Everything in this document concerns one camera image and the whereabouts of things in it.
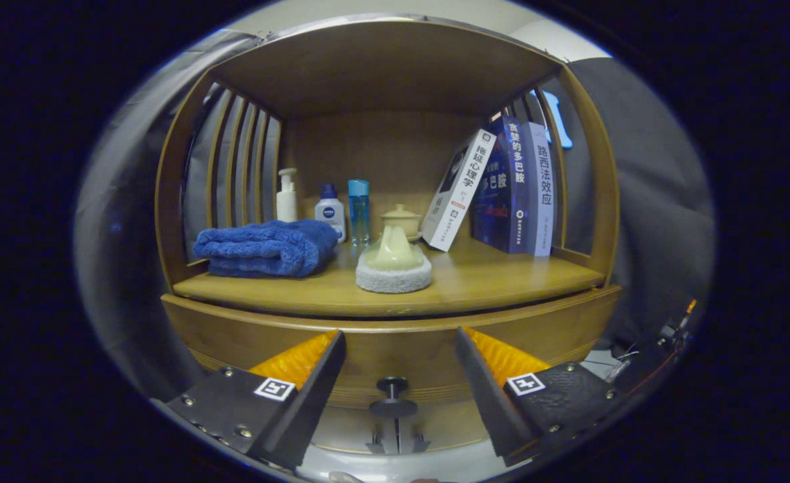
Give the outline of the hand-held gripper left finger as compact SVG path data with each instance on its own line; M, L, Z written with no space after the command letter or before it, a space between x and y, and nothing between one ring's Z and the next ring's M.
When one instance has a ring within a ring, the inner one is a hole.
M174 417L248 458L299 467L347 348L324 332L253 369L225 365L166 404Z

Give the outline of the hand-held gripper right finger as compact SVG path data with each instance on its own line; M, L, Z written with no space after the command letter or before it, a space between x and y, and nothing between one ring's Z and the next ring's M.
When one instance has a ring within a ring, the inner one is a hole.
M507 466L594 434L627 403L627 392L581 364L545 362L468 327L455 351L494 453Z

